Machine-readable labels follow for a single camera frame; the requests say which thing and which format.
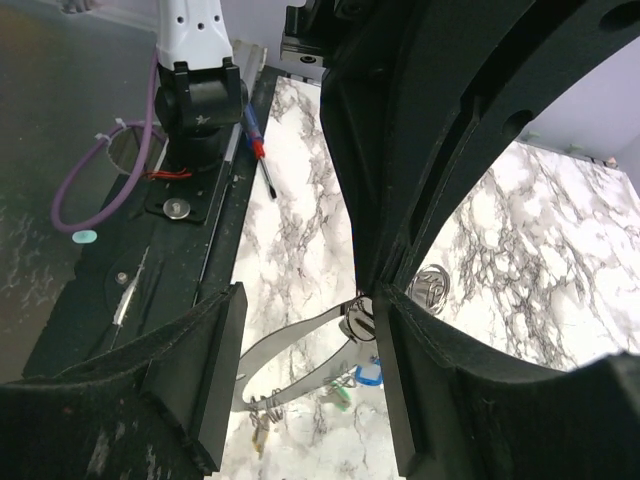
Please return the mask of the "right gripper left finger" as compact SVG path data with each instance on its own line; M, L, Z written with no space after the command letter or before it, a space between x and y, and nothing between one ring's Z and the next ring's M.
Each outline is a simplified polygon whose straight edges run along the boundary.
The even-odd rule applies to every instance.
M243 330L241 284L66 369L1 388L5 479L201 479L221 468Z

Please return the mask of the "large metal keyring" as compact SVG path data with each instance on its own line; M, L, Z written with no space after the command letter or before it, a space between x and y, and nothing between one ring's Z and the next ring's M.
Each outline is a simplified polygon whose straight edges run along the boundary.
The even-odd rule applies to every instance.
M271 422L276 423L282 419L282 408L285 405L317 390L325 392L326 387L338 378L354 378L358 365L380 364L377 345L379 328L375 319L376 339L372 342L354 342L340 330L339 323L353 299L339 303L315 317L275 330L243 353L238 364L231 410L247 412L250 416L267 413ZM324 334L329 336L329 346L333 351L325 347L318 360L305 358L303 365L296 367L289 380L280 387L271 383L271 390L259 391L251 388L254 377L266 372L271 363L283 360L287 354L305 355L310 343L319 340Z

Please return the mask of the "key with green tag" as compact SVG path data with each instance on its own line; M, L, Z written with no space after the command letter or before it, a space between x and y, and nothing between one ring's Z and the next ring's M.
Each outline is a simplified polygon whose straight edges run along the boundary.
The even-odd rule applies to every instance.
M356 387L356 381L352 376L345 376L333 380L321 397L323 404L331 404L341 411L346 411L351 407L350 389Z

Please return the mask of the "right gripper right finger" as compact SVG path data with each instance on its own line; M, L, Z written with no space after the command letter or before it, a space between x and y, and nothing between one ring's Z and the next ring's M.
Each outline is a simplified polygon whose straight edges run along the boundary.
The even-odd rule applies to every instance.
M402 477L638 477L637 356L562 372L474 339L391 285L373 310Z

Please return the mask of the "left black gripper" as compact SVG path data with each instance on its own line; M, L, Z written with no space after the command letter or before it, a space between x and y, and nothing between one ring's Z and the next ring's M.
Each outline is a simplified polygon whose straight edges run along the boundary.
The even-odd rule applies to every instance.
M321 121L353 229L356 285L370 293L389 280L389 137L403 47L421 1L379 1L359 20L360 2L287 5L280 59L327 68Z

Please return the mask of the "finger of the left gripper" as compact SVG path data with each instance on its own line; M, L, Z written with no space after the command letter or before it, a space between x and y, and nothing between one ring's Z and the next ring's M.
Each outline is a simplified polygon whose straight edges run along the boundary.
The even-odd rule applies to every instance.
M421 1L393 90L389 280L537 115L639 34L635 1Z

